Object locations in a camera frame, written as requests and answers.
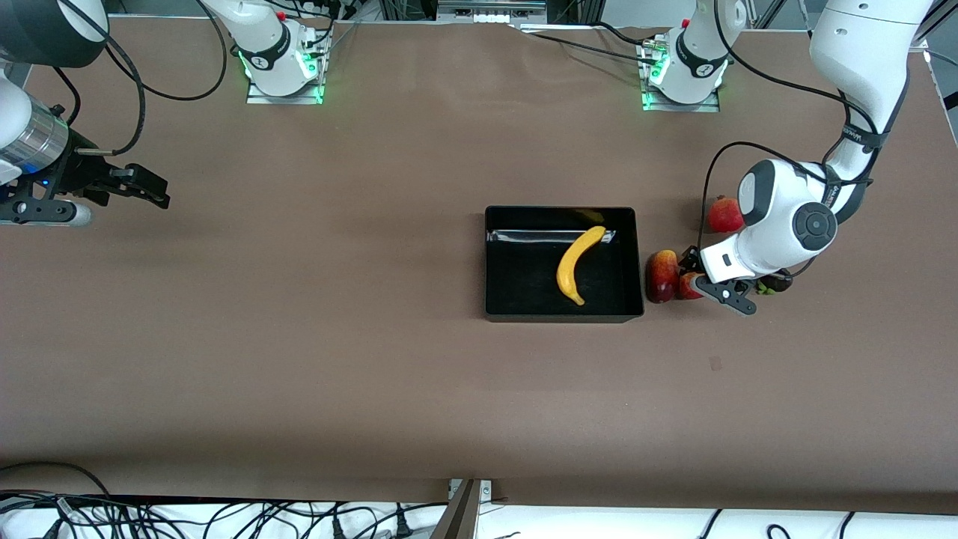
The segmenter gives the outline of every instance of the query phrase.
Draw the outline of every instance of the rectangular black tray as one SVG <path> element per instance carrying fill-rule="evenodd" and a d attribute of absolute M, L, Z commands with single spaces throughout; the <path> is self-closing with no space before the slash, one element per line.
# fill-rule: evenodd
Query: rectangular black tray
<path fill-rule="evenodd" d="M 581 307 L 559 291 L 566 249 L 601 225 L 605 237 L 576 265 Z M 645 312 L 631 208 L 486 208 L 486 318 L 508 322 L 621 323 Z"/>

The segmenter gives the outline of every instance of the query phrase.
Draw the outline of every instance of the banana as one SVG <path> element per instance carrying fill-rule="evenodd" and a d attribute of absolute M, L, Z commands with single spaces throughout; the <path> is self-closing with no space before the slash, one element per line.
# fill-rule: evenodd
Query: banana
<path fill-rule="evenodd" d="M 559 283 L 559 290 L 569 299 L 576 302 L 576 305 L 585 305 L 585 300 L 576 290 L 576 263 L 579 258 L 589 250 L 590 247 L 597 244 L 605 235 L 604 226 L 593 226 L 586 230 L 582 235 L 572 243 L 571 246 L 562 255 L 559 262 L 559 269 L 556 271 L 556 282 Z"/>

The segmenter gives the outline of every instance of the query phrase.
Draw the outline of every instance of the brown table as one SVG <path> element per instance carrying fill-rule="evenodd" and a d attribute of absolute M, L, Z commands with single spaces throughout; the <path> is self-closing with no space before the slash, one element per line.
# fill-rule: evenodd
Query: brown table
<path fill-rule="evenodd" d="M 217 71 L 207 25 L 113 31 L 187 94 Z M 739 47 L 828 87 L 804 34 Z M 866 204 L 792 291 L 624 325 L 483 320 L 486 206 L 631 206 L 644 253 L 681 249 L 722 144 L 814 159 L 839 105 L 734 66 L 720 114 L 644 112 L 630 62 L 494 25 L 362 25 L 333 62 L 321 106 L 246 105 L 235 61 L 207 100 L 150 97 L 129 161 L 169 211 L 3 229 L 3 460 L 126 493 L 413 500 L 479 476 L 523 504 L 958 510 L 958 152 L 920 56 Z M 122 144 L 132 83 L 108 59 L 71 76 L 75 127 Z M 70 103 L 46 68 L 29 89 Z M 761 158 L 731 151 L 714 194 Z M 90 489 L 35 478 L 3 484 Z"/>

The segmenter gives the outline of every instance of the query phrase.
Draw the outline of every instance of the silver cylinder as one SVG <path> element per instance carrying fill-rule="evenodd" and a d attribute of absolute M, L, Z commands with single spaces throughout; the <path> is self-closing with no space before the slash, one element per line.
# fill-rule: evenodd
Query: silver cylinder
<path fill-rule="evenodd" d="M 30 98 L 30 122 L 16 140 L 0 149 L 0 159 L 32 174 L 53 164 L 66 148 L 70 129 L 43 103 Z"/>

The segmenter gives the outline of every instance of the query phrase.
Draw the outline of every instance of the red fruit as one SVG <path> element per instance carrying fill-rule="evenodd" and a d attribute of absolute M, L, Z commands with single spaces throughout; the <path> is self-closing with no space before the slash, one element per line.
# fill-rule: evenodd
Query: red fruit
<path fill-rule="evenodd" d="M 709 227 L 714 232 L 724 234 L 738 232 L 743 226 L 745 220 L 741 217 L 739 201 L 719 196 L 709 209 Z"/>
<path fill-rule="evenodd" d="M 649 258 L 646 295 L 652 303 L 665 303 L 678 292 L 678 257 L 673 250 L 660 250 Z"/>
<path fill-rule="evenodd" d="M 702 297 L 702 294 L 696 292 L 696 289 L 692 288 L 692 281 L 702 274 L 703 273 L 690 272 L 682 275 L 678 282 L 679 297 L 682 299 L 699 299 Z"/>

